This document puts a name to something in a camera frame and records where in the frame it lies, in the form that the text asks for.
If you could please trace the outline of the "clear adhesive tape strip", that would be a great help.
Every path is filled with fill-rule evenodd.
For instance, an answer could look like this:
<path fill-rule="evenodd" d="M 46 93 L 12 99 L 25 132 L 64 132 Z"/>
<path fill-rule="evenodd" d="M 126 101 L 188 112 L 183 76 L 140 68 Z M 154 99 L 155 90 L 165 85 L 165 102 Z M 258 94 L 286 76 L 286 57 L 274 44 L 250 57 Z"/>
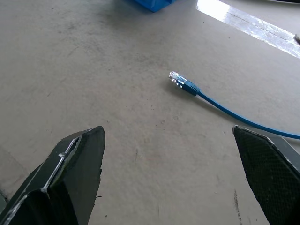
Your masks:
<path fill-rule="evenodd" d="M 219 0 L 198 0 L 196 9 L 258 40 L 300 59 L 295 34 L 236 9 Z"/>

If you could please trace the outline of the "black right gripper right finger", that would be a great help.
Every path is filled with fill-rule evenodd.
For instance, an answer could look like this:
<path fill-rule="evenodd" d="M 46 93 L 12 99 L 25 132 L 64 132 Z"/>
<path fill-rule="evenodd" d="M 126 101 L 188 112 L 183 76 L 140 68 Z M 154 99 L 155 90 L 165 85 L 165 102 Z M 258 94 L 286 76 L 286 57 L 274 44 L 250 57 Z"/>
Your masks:
<path fill-rule="evenodd" d="M 300 153 L 284 138 L 232 128 L 249 186 L 270 225 L 300 225 Z"/>

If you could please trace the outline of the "blue plastic box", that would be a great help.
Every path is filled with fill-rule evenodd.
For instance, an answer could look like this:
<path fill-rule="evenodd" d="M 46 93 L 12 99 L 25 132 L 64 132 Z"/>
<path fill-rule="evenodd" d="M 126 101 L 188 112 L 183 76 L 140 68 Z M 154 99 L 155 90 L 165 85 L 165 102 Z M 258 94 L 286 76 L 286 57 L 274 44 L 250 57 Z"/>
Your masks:
<path fill-rule="evenodd" d="M 177 0 L 129 0 L 129 1 L 138 3 L 139 5 L 148 9 L 149 11 L 155 13 L 155 12 L 173 4 Z"/>

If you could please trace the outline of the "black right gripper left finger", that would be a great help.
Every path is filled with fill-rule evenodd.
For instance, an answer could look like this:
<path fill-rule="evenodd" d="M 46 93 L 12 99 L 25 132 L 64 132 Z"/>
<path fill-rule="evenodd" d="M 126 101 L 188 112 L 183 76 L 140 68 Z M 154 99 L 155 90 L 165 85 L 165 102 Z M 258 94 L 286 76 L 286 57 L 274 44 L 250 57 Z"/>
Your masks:
<path fill-rule="evenodd" d="M 0 213 L 0 225 L 88 225 L 101 181 L 102 126 L 61 139 Z"/>

